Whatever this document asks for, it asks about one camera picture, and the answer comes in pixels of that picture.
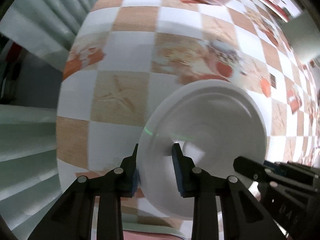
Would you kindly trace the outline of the white round bowl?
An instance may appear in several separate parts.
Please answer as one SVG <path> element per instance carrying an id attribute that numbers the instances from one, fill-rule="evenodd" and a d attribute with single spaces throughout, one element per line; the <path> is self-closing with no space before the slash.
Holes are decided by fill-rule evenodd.
<path id="1" fill-rule="evenodd" d="M 159 212 L 191 220 L 194 202 L 177 188 L 171 155 L 175 143 L 197 167 L 226 178 L 235 175 L 233 161 L 239 156 L 264 162 L 267 135 L 253 98 L 222 80 L 185 85 L 156 108 L 138 143 L 140 187 Z"/>

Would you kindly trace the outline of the pink square plate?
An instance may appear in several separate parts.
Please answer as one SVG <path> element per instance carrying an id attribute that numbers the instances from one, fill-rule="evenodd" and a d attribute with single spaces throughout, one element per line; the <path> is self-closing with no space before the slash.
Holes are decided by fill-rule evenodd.
<path id="1" fill-rule="evenodd" d="M 183 240 L 178 236 L 160 233 L 124 231 L 124 240 Z"/>

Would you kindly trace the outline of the pale green mug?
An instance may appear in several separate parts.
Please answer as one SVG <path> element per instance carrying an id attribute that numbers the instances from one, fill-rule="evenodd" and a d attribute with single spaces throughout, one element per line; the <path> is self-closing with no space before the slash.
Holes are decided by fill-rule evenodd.
<path id="1" fill-rule="evenodd" d="M 319 56 L 319 25 L 308 11 L 281 24 L 280 29 L 301 63 L 309 63 Z"/>

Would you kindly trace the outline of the checkered patterned tablecloth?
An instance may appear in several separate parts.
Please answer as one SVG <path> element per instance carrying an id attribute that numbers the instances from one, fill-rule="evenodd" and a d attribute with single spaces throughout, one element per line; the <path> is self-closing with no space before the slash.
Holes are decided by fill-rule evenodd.
<path id="1" fill-rule="evenodd" d="M 69 53 L 57 109 L 61 187 L 118 167 L 158 105 L 198 80 L 246 90 L 268 161 L 315 163 L 316 85 L 259 0 L 98 0 Z"/>

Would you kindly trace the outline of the green curtain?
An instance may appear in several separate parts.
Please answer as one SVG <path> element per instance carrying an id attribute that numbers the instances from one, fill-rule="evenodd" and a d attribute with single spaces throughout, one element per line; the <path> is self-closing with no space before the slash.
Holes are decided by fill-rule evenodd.
<path id="1" fill-rule="evenodd" d="M 96 1 L 1 0 L 1 239 L 27 239 L 61 196 L 62 73 Z"/>

